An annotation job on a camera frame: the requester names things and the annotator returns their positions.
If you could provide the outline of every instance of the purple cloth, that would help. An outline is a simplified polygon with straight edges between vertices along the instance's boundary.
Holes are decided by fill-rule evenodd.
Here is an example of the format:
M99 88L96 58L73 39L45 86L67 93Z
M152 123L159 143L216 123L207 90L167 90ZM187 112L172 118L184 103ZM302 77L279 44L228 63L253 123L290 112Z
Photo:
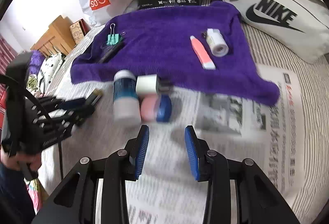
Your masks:
M273 106L279 89L261 79L252 60L240 24L240 13L231 4L216 1L209 7L180 6L139 10L113 18L95 37L93 44L78 56L71 68L72 83L111 81L119 70L136 76L158 74L175 86L253 99ZM97 64L104 54L110 24L124 35L125 46L105 64ZM229 53L215 57L201 33L207 28L221 31ZM216 70L205 70L195 54L190 36L199 39Z
M41 65L45 60L45 56L39 51L32 51L31 61L30 61L30 73L29 75L36 74L38 75Z

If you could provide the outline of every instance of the pink correction pen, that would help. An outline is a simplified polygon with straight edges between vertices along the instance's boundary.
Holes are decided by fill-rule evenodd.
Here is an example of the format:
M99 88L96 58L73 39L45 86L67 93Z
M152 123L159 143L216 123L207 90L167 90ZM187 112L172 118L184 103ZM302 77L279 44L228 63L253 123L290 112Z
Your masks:
M193 46L193 50L195 51L196 55L198 56L203 68L208 69L208 70L216 69L215 64L210 59L203 44L194 36L191 36L190 39L191 39L191 43Z

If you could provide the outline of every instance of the nike logo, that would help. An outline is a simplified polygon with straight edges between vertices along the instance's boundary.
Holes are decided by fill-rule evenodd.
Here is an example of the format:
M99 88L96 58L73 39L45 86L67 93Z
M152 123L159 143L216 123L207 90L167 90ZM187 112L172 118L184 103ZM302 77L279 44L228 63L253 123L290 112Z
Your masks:
M254 10L258 10L276 20L260 17L255 14ZM293 21L296 16L297 14L292 10L284 7L274 0L261 0L257 6L255 3L246 11L246 17L252 22L280 26L303 32L297 28L291 27L290 23L288 23L288 21Z

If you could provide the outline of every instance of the bottle label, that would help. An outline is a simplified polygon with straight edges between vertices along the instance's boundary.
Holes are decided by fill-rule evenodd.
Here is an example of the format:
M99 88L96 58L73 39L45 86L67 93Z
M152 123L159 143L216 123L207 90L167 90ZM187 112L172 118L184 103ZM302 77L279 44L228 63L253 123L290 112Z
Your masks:
M121 78L114 82L113 101L121 97L136 98L136 81L131 78Z

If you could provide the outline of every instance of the dark blue sleeve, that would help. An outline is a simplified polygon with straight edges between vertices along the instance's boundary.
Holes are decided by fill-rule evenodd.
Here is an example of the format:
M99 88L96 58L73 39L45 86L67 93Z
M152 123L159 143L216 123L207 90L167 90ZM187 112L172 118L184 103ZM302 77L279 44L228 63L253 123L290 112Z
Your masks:
M0 163L0 192L24 224L35 217L33 203L27 191L23 173L6 168Z

